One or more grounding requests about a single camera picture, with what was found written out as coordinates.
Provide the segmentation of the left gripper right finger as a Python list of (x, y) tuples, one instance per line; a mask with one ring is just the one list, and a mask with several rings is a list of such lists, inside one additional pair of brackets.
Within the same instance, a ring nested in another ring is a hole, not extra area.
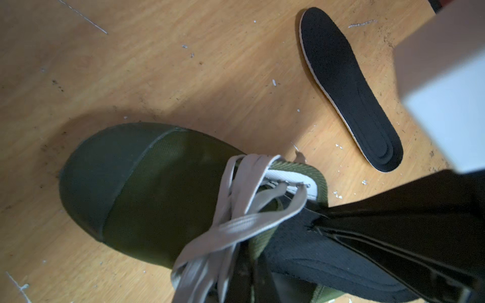
[(264, 253), (253, 264), (253, 288), (256, 303), (281, 303)]

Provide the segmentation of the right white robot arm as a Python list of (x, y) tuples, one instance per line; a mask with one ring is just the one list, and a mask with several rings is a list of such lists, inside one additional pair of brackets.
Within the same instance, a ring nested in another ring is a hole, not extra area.
[(451, 169), (315, 222), (428, 302), (484, 301), (484, 2), (452, 1), (394, 52), (399, 97)]

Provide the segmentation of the green shoe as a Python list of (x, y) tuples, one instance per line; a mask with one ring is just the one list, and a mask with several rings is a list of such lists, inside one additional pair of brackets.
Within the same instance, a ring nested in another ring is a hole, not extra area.
[[(201, 132), (149, 122), (86, 139), (60, 172), (59, 194), (94, 239), (168, 268), (174, 302), (225, 302), (244, 242), (255, 302), (253, 264), (277, 227), (328, 205), (325, 178), (301, 159), (246, 155)], [(281, 302), (347, 294), (271, 273)]]

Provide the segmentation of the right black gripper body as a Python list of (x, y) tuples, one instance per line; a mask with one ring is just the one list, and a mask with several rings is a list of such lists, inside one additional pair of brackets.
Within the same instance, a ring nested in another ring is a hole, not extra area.
[(314, 228), (428, 302), (484, 301), (484, 172), (442, 170), (332, 207)]

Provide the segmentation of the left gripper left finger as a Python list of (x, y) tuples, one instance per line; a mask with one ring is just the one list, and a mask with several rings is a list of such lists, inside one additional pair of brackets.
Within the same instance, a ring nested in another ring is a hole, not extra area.
[(247, 242), (239, 247), (225, 302), (251, 302), (252, 266)]

